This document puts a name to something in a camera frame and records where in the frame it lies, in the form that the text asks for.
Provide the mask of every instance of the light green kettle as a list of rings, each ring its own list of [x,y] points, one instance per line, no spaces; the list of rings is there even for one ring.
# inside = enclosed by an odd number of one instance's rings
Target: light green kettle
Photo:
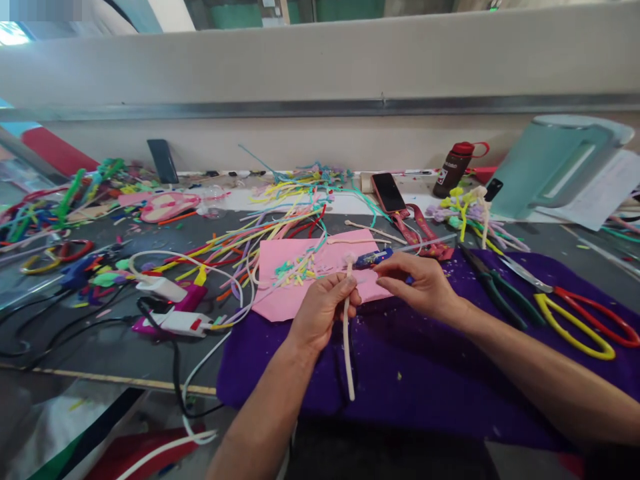
[[[524,219],[575,196],[633,138],[622,123],[582,115],[542,115],[524,130],[491,180],[503,183],[491,212]]]

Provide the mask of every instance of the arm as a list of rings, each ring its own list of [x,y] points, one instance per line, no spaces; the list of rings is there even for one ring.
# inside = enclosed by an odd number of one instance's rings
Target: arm
[[[582,365],[458,297],[438,262],[405,253],[376,266],[378,284],[474,342],[576,442],[640,445],[640,404]],[[415,282],[402,281],[411,275]]]
[[[354,278],[335,273],[310,286],[289,335],[231,424],[211,462],[208,479],[276,477],[320,352],[327,346],[338,305],[349,316],[362,300]]]

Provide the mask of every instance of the human hand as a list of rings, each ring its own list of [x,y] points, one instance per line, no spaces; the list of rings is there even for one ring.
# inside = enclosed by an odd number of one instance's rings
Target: human hand
[[[453,327],[464,318],[466,302],[453,291],[436,260],[398,252],[373,270],[378,274],[378,285],[423,315]],[[413,277],[411,285],[405,283],[408,276]]]
[[[349,297],[350,318],[355,317],[355,308],[362,303],[357,282],[344,273],[334,273],[316,280],[307,291],[300,310],[296,313],[289,331],[289,339],[298,347],[323,350],[331,336],[334,319],[340,319],[343,300]]]

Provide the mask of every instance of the pink paper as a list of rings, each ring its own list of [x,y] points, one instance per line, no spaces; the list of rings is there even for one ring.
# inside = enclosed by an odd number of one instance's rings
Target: pink paper
[[[370,239],[364,243],[327,243],[315,254],[316,268],[326,266],[331,268],[331,273],[346,271],[345,256],[352,252],[356,257],[375,250],[384,248],[383,244],[378,245],[373,241],[373,236],[369,230],[353,230],[346,233],[332,235],[334,239],[358,240]],[[272,322],[284,321],[294,318],[298,312],[302,299],[304,298],[310,284],[315,280],[306,280],[302,286],[293,286],[291,282],[288,286],[278,287],[274,292],[267,295],[268,290],[276,281],[275,270],[280,268],[287,260],[295,261],[298,257],[306,254],[308,248],[315,247],[318,239],[298,240],[267,240],[260,242],[259,278],[260,281],[268,281],[268,285],[261,285],[255,295],[253,310]],[[358,280],[358,292],[363,302],[379,300],[390,297],[391,294],[384,288],[376,285],[377,274],[371,269],[354,270],[353,276]]]
[[[121,207],[130,207],[144,202],[149,197],[154,196],[154,192],[128,193],[126,195],[118,195],[118,203]]]

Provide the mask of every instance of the green-handled pliers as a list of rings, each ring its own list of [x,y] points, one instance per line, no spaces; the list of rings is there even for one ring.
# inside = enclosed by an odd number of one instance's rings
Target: green-handled pliers
[[[464,245],[460,245],[462,254],[467,261],[471,264],[476,271],[478,280],[482,282],[489,298],[493,304],[500,310],[500,312],[508,318],[508,320],[518,330],[526,330],[527,324],[522,317],[506,302],[504,297],[500,294],[498,289],[502,290],[506,296],[508,296],[516,305],[518,305],[528,316],[528,318],[534,320],[538,325],[546,325],[545,319],[538,312],[538,310],[522,295],[516,288],[512,287],[497,270],[492,270],[486,266],[482,260],[476,257],[471,250]]]

